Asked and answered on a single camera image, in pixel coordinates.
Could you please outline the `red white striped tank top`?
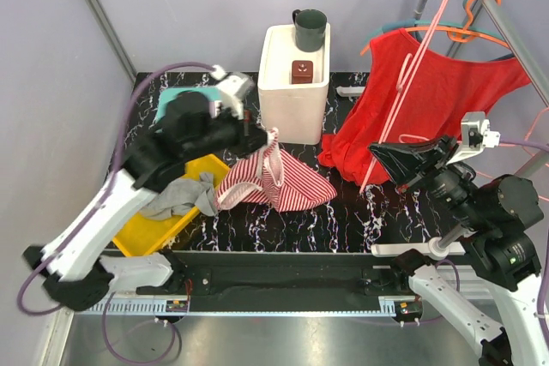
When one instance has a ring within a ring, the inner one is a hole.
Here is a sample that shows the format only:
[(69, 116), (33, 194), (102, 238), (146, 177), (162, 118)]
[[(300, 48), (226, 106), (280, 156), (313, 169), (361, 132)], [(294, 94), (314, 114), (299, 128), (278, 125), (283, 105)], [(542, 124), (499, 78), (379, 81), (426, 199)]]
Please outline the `red white striped tank top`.
[(267, 132), (267, 144), (240, 159), (215, 191), (215, 205), (230, 210), (239, 203), (266, 204), (276, 211), (305, 211), (334, 199), (325, 177), (279, 146), (279, 130)]

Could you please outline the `grey tank top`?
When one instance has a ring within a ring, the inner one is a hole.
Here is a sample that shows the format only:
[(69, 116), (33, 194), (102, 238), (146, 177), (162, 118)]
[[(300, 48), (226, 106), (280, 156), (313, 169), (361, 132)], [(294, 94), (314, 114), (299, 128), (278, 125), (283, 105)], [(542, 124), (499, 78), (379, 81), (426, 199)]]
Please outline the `grey tank top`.
[(201, 172), (197, 180), (183, 177), (174, 180), (139, 214), (146, 219), (165, 220), (173, 216), (185, 216), (193, 207), (209, 217), (217, 214), (212, 173)]

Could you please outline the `pink wire hanger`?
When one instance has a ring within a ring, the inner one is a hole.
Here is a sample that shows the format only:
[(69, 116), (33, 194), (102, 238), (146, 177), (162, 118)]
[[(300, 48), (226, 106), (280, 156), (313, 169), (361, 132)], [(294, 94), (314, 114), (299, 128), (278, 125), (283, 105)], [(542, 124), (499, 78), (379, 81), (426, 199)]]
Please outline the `pink wire hanger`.
[[(533, 134), (534, 130), (536, 129), (536, 126), (537, 126), (537, 123), (541, 120), (541, 118), (543, 118), (543, 116), (547, 117), (548, 118), (548, 107), (544, 108), (544, 109), (541, 109), (537, 115), (535, 116), (533, 122), (531, 123), (528, 131), (526, 132), (526, 134), (522, 137), (522, 140), (525, 141), (527, 143), (526, 146), (520, 146), (520, 145), (515, 145), (515, 144), (511, 144), (511, 143), (499, 143), (499, 147), (521, 147), (522, 150), (524, 150), (524, 152), (526, 152), (528, 155), (530, 155), (530, 157), (533, 159), (533, 156), (534, 156), (534, 153), (531, 151), (531, 149), (535, 149), (536, 147), (533, 146), (534, 141), (531, 141), (530, 140), (530, 136), (531, 134)], [(480, 162), (477, 161), (477, 160), (474, 160), (474, 165), (477, 165), (479, 164), (480, 165)], [(545, 160), (542, 160), (542, 166), (545, 166), (546, 168), (548, 168), (548, 160), (545, 161)], [(478, 171), (476, 168), (475, 168), (475, 172), (477, 173), (477, 176), (480, 176), (480, 177), (484, 177), (484, 178), (494, 178), (493, 176), (489, 175), (489, 174), (485, 174), (481, 171)], [(542, 195), (539, 195), (539, 198), (540, 200), (548, 203), (548, 196), (542, 196)]]
[(448, 2), (449, 0), (442, 0), (437, 13), (434, 15), (429, 27), (427, 28), (425, 37), (419, 44), (418, 50), (414, 55), (408, 53), (402, 62), (402, 66), (395, 83), (396, 95), (393, 103), (391, 104), (389, 115), (384, 120), (382, 131), (378, 136), (378, 143), (383, 143), (389, 137), (389, 133), (393, 128), (404, 101), (406, 100), (408, 91), (413, 83), (413, 79), (419, 69), (419, 66), (421, 65), (428, 46), (431, 43), (432, 37), (434, 36), (438, 24), (443, 16), (443, 12), (447, 8)]

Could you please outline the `pink wire hanger front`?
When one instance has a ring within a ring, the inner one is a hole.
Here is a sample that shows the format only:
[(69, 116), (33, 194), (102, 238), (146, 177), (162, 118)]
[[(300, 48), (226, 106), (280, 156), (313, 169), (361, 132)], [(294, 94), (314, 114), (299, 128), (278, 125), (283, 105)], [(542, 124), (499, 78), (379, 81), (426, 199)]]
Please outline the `pink wire hanger front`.
[[(541, 120), (541, 118), (543, 118), (543, 116), (547, 117), (548, 118), (548, 107), (544, 108), (544, 109), (541, 109), (537, 115), (535, 116), (533, 122), (531, 123), (528, 131), (526, 132), (526, 134), (522, 137), (522, 140), (525, 141), (527, 143), (526, 146), (520, 146), (520, 145), (515, 145), (515, 144), (511, 144), (511, 143), (499, 143), (499, 147), (521, 147), (522, 150), (524, 150), (524, 152), (526, 152), (528, 155), (530, 155), (530, 157), (533, 159), (533, 156), (534, 156), (534, 153), (531, 151), (531, 149), (535, 149), (536, 147), (533, 146), (534, 141), (531, 141), (530, 140), (530, 136), (531, 134), (533, 134), (534, 130), (536, 129), (536, 126), (537, 126), (537, 123)], [(480, 165), (480, 162), (477, 161), (477, 160), (474, 160), (474, 165), (477, 165), (479, 164)], [(548, 160), (545, 161), (545, 160), (542, 160), (542, 166), (545, 166), (546, 168), (548, 168)], [(485, 174), (481, 171), (478, 171), (476, 168), (475, 168), (475, 172), (477, 173), (477, 176), (480, 176), (480, 177), (484, 177), (484, 178), (494, 178), (493, 176), (489, 175), (489, 174)], [(540, 200), (548, 203), (548, 196), (542, 196), (542, 195), (539, 195), (539, 198)]]

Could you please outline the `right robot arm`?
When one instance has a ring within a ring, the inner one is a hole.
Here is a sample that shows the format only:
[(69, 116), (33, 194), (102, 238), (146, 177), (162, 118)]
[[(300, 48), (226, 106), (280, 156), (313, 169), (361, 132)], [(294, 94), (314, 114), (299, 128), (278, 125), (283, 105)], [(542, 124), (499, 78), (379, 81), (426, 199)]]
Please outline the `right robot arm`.
[(393, 259), (389, 283), (432, 305), (468, 342), (481, 365), (546, 365), (548, 265), (526, 231), (544, 218), (533, 183), (504, 174), (478, 187), (458, 166), (455, 138), (417, 143), (372, 143), (369, 150), (401, 192), (423, 188), (445, 205), (459, 227), (458, 241), (484, 281), (501, 316), (494, 321), (439, 275), (417, 249)]

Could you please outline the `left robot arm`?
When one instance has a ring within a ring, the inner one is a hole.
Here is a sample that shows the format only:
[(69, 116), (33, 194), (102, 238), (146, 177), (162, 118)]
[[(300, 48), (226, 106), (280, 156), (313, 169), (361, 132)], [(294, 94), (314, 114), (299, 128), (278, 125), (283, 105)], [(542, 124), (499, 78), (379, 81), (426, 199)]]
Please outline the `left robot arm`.
[(116, 160), (106, 185), (80, 218), (44, 247), (23, 253), (43, 288), (59, 306), (83, 311), (109, 293), (155, 287), (174, 294), (184, 288), (185, 265), (168, 252), (141, 257), (102, 254), (127, 221), (183, 176), (189, 162), (232, 149), (251, 154), (267, 142), (244, 108), (243, 92), (220, 91), (220, 112), (199, 92), (182, 92), (163, 117)]

